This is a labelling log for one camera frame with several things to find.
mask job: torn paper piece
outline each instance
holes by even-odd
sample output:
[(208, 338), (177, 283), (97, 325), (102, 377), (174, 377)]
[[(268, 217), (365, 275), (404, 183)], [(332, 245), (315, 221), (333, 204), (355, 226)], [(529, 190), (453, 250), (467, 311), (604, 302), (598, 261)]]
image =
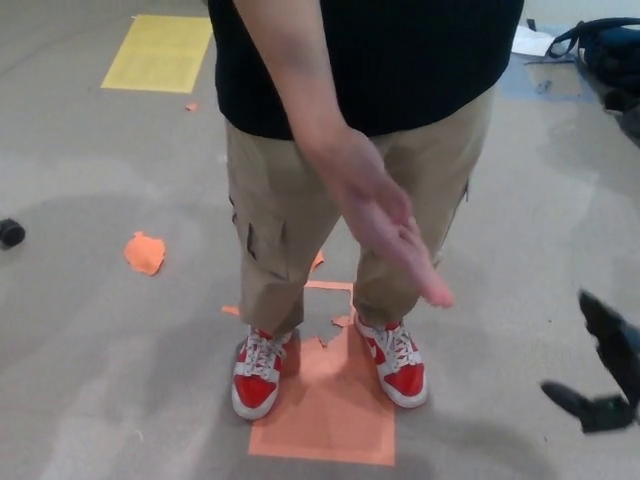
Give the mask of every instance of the torn paper piece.
[(333, 317), (331, 319), (331, 324), (336, 327), (344, 328), (349, 325), (350, 320), (351, 317), (349, 315), (341, 315), (339, 317)]
[(164, 262), (166, 251), (162, 239), (136, 232), (124, 248), (124, 258), (136, 272), (155, 275)]
[(320, 267), (320, 265), (322, 265), (324, 263), (324, 255), (322, 254), (322, 250), (320, 250), (318, 252), (318, 255), (316, 255), (315, 260), (313, 261), (313, 264), (311, 265), (311, 271), (315, 272), (318, 267)]
[(350, 292), (353, 290), (352, 283), (346, 282), (323, 282), (320, 280), (309, 280), (305, 285), (307, 288), (317, 288), (320, 290), (342, 290)]
[(229, 305), (225, 305), (222, 307), (222, 313), (228, 313), (229, 315), (235, 315), (236, 317), (240, 316), (240, 309), (238, 307), (231, 307)]
[(549, 47), (555, 39), (554, 36), (544, 32), (534, 32), (533, 30), (518, 25), (516, 36), (513, 39), (511, 51), (521, 55), (532, 55), (534, 57), (546, 57)]

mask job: cargo pocket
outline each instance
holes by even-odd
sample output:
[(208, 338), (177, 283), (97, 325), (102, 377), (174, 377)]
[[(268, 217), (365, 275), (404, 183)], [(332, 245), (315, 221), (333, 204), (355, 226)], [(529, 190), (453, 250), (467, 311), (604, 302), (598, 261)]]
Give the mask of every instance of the cargo pocket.
[(243, 255), (260, 270), (288, 280), (284, 220), (265, 212), (251, 215), (239, 205), (234, 205), (233, 210), (232, 219)]
[(456, 206), (453, 209), (453, 212), (451, 213), (451, 217), (449, 218), (449, 222), (444, 232), (444, 235), (440, 239), (440, 245), (438, 245), (438, 250), (436, 250), (433, 256), (433, 264), (436, 266), (439, 265), (440, 262), (442, 262), (442, 260), (444, 259), (444, 252), (442, 249), (444, 247), (445, 241), (447, 240), (447, 237), (449, 236), (449, 232), (451, 231), (451, 226), (453, 225), (453, 221), (456, 218), (456, 213), (458, 213), (458, 208), (460, 208), (460, 205), (462, 205), (463, 201), (467, 201), (467, 202), (469, 201), (469, 184), (470, 183), (471, 183), (471, 180), (467, 180), (464, 190), (462, 191), (462, 195), (460, 195), (460, 200), (458, 200), (458, 203), (456, 204)]

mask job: black object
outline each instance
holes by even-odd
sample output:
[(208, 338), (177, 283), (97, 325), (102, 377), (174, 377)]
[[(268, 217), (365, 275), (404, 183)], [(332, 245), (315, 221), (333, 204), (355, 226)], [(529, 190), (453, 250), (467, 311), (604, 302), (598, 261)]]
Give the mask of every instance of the black object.
[(554, 381), (543, 382), (542, 391), (558, 407), (580, 420), (585, 434), (624, 430), (638, 421), (640, 330), (589, 292), (580, 292), (579, 303), (587, 331), (598, 342), (598, 356), (624, 395), (588, 399)]
[[(601, 18), (580, 22), (568, 32), (556, 37), (547, 51), (551, 58), (560, 58), (578, 45), (581, 58), (599, 80), (613, 88), (640, 94), (640, 31), (625, 28), (640, 25), (640, 18)], [(554, 47), (569, 41), (566, 49)]]
[(25, 230), (18, 222), (11, 218), (0, 220), (0, 243), (5, 248), (12, 248), (22, 243)]

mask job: black t-shirt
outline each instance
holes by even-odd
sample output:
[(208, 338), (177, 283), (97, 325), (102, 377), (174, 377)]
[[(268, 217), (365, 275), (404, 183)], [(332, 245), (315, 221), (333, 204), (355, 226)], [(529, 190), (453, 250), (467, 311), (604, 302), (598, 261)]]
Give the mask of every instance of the black t-shirt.
[[(507, 67), (523, 3), (321, 0), (349, 125), (368, 136), (422, 127), (488, 90)], [(246, 133), (291, 140), (280, 97), (233, 0), (209, 0), (209, 12), (220, 111)]]

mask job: crumpled orange paper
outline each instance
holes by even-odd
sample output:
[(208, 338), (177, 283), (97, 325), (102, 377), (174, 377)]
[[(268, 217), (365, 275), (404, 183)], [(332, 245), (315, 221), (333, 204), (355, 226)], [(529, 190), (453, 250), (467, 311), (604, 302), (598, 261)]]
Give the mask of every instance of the crumpled orange paper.
[(124, 258), (136, 272), (155, 275), (160, 271), (166, 252), (167, 248), (162, 239), (136, 232), (124, 247)]
[(323, 263), (324, 263), (324, 255), (322, 253), (322, 250), (320, 250), (318, 252), (318, 255), (316, 255), (315, 260), (313, 261), (313, 264), (311, 265), (311, 271), (315, 272)]

